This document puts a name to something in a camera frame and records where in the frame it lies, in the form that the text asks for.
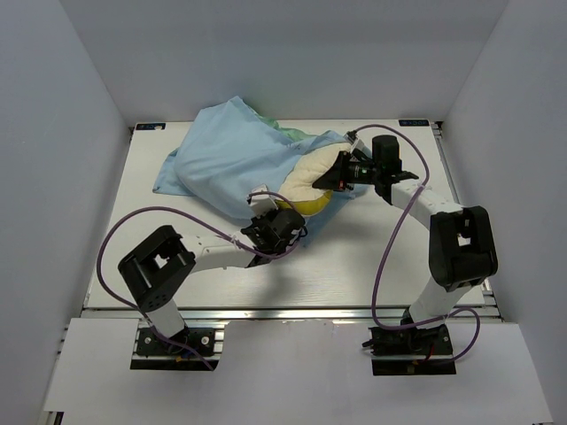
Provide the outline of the cream yellow-edged pillow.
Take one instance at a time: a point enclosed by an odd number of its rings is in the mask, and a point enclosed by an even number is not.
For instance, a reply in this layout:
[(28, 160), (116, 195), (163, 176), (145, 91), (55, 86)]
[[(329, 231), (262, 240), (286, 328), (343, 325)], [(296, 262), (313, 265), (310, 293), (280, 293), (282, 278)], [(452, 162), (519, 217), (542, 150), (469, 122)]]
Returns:
[(291, 201), (304, 217), (321, 213), (330, 205), (331, 200), (338, 201), (340, 195), (346, 195), (346, 200), (354, 199), (352, 191), (333, 192), (313, 187), (313, 183), (331, 169), (338, 155), (350, 150), (349, 143), (332, 143), (302, 155), (277, 193)]

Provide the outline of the light blue pillowcase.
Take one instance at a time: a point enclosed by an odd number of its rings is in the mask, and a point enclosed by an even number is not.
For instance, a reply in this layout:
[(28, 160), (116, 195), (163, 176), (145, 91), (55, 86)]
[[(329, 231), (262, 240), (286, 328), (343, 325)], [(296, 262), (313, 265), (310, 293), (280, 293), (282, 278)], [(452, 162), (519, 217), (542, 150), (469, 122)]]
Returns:
[[(327, 130), (311, 135), (281, 126), (259, 115), (240, 97), (208, 107), (198, 113), (181, 145), (166, 157), (153, 185), (162, 195), (198, 197), (235, 220), (247, 220), (252, 210), (246, 199), (265, 184), (277, 192), (302, 155), (317, 148), (346, 143)], [(357, 184), (354, 199), (366, 193)], [(309, 245), (331, 219), (348, 204), (346, 195), (321, 213), (307, 218)]]

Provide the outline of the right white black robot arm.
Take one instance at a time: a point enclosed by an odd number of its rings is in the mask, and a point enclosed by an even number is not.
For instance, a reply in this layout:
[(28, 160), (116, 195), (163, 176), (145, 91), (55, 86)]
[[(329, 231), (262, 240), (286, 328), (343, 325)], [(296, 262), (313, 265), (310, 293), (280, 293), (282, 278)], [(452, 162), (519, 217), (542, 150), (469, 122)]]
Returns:
[(411, 217), (429, 232), (431, 277), (403, 323), (384, 326), (388, 332), (400, 332), (407, 351), (422, 352), (431, 344), (431, 329), (443, 325), (461, 298), (497, 271), (488, 212), (482, 206), (449, 201), (427, 187), (425, 180), (403, 170), (394, 135), (374, 137), (370, 156), (358, 148), (339, 153), (312, 186), (339, 192), (356, 184), (373, 187), (385, 202), (400, 209), (401, 220)]

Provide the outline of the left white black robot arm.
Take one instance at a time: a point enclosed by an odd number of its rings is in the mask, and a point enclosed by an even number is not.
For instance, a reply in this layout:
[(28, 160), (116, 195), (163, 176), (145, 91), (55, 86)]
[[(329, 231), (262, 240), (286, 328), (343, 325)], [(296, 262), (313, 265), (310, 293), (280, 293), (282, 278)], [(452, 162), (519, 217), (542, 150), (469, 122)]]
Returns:
[(157, 343), (177, 353), (187, 343), (186, 325), (174, 295), (190, 274), (228, 267), (263, 266), (284, 255), (307, 231), (292, 209), (276, 209), (237, 232), (235, 238), (182, 236), (164, 225), (119, 263), (118, 270), (141, 313), (157, 329)]

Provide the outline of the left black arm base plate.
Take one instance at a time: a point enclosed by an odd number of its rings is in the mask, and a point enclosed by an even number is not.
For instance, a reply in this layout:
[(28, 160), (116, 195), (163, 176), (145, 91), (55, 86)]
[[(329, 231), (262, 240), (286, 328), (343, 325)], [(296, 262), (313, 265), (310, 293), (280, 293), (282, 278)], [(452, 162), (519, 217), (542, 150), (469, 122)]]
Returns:
[(194, 349), (194, 353), (178, 345), (159, 339), (149, 328), (139, 328), (130, 361), (131, 370), (212, 372), (216, 369), (222, 351), (224, 332), (219, 328), (197, 326), (188, 328), (181, 343)]

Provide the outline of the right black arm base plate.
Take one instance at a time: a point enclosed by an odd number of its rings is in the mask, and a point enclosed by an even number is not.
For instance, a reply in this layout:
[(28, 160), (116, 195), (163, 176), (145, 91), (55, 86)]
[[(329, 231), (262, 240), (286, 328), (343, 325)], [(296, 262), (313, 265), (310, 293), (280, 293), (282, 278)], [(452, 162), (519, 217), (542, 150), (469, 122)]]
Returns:
[(361, 348), (370, 353), (374, 376), (455, 375), (453, 346), (446, 325), (390, 331), (370, 328)]

